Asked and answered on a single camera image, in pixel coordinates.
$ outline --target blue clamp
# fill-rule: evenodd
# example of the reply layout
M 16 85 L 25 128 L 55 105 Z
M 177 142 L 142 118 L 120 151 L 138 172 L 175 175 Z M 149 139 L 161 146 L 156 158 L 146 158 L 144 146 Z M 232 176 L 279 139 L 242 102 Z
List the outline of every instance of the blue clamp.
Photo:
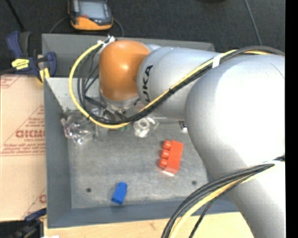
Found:
M 28 55 L 28 40 L 30 37 L 30 32 L 14 31 L 10 33 L 6 38 L 6 44 L 9 50 L 13 53 L 15 59 L 27 59 L 28 64 L 22 67 L 22 69 L 14 67 L 14 72 L 16 74 L 32 74 L 37 76 L 41 81 L 40 68 L 38 67 L 39 62 L 46 62 L 49 69 L 49 75 L 54 76 L 56 72 L 56 54 L 54 52 L 48 52 L 45 57 L 41 59 L 36 59 Z
M 121 205 L 125 200 L 126 193 L 127 193 L 127 184 L 121 181 L 120 183 L 118 183 L 111 201 Z
M 36 220 L 36 219 L 38 219 L 38 218 L 40 218 L 40 217 L 46 215 L 46 212 L 47 212 L 47 211 L 46 211 L 46 208 L 43 208 L 43 209 L 38 210 L 38 211 L 36 211 L 36 212 L 33 212 L 33 213 L 31 213 L 30 215 L 26 216 L 26 217 L 24 218 L 24 221 L 25 221 L 25 222 L 31 222 L 31 221 L 33 221 L 33 220 Z

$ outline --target clamp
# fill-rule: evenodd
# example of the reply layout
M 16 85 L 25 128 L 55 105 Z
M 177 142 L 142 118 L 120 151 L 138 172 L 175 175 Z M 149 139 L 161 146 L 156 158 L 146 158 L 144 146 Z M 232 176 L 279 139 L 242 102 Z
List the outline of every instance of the clamp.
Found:
M 43 82 L 44 77 L 54 76 L 57 68 L 56 54 L 47 52 L 40 58 L 30 57 L 28 55 L 28 40 L 31 32 L 14 31 L 6 38 L 6 44 L 9 50 L 13 53 L 15 60 L 11 63 L 14 73 L 16 74 L 31 74 L 37 76 Z M 45 62 L 47 66 L 40 69 L 38 63 Z

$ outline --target wooden table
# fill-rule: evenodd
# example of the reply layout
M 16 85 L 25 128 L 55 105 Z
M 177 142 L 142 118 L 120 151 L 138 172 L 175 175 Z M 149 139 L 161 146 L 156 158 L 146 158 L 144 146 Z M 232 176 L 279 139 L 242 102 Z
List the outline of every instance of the wooden table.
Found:
M 190 235 L 199 216 L 191 217 L 178 233 L 179 238 Z M 114 223 L 83 227 L 48 229 L 44 219 L 44 235 L 60 238 L 159 238 L 168 219 Z M 196 231 L 199 238 L 253 238 L 239 212 L 206 215 Z

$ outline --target gray tray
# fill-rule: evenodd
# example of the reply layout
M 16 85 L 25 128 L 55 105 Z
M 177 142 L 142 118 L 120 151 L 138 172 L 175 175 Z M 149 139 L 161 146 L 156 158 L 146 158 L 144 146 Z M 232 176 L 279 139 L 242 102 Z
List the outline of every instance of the gray tray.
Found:
M 57 38 L 62 36 L 57 35 L 53 40 L 51 35 L 45 36 L 44 47 L 53 50 Z M 64 39 L 59 40 L 64 45 L 71 41 L 67 35 Z M 56 50 L 65 52 L 65 47 L 62 49 L 57 43 Z M 97 83 L 90 92 L 97 95 Z M 75 110 L 68 95 L 68 79 L 48 79 L 45 133 L 49 228 L 169 218 L 185 197 L 212 179 L 178 122 L 161 122 L 147 138 L 136 138 L 130 126 L 125 131 L 109 131 L 102 140 L 89 139 L 76 145 L 65 138 L 60 122 L 65 112 Z M 180 170 L 170 177 L 157 162 L 162 142 L 172 139 L 184 143 L 184 148 Z M 111 197 L 121 181 L 128 185 L 127 195 L 124 203 L 117 205 L 111 202 Z M 218 200 L 209 212 L 223 211 L 236 211 L 226 197 Z

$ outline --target kuka logo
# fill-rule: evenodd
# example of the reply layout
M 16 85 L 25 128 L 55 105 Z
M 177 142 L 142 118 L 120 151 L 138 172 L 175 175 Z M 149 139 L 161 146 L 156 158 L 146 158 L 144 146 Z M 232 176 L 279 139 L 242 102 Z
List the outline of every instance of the kuka logo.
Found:
M 150 65 L 146 68 L 145 76 L 143 77 L 143 94 L 146 95 L 147 98 L 145 99 L 145 101 L 148 103 L 150 102 L 150 99 L 149 99 L 149 94 L 147 92 L 147 90 L 148 90 L 147 83 L 149 80 L 149 73 L 150 73 L 150 70 L 152 69 L 152 67 L 153 67 L 153 65 Z
M 45 137 L 44 130 L 17 130 L 15 136 L 18 138 L 29 138 L 29 137 Z

